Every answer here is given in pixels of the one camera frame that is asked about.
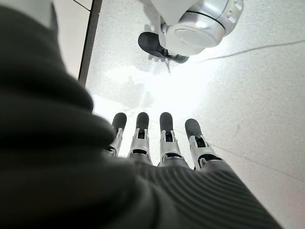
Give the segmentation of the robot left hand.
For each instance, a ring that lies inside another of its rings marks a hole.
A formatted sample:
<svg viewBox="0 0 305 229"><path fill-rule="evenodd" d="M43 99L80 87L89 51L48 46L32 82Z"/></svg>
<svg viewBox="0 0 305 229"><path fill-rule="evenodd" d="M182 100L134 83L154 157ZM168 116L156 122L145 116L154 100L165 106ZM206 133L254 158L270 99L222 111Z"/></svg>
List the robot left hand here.
<svg viewBox="0 0 305 229"><path fill-rule="evenodd" d="M51 0L0 3L0 226L3 229L278 229L280 225L185 122L194 168L160 117L161 160L151 162L146 113L127 158L126 115L93 114L64 66Z"/></svg>

